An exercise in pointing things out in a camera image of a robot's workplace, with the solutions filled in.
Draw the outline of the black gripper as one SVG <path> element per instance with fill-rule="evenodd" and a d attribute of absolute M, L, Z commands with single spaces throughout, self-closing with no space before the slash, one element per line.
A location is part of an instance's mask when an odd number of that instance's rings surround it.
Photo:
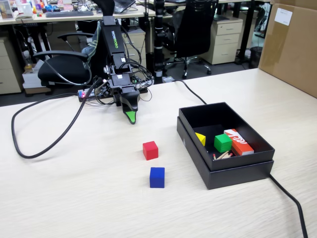
<path fill-rule="evenodd" d="M 117 107 L 122 106 L 123 113 L 131 124 L 136 123 L 136 113 L 140 92 L 135 89 L 128 73 L 114 74 L 109 80 L 110 94 L 114 95 Z"/>

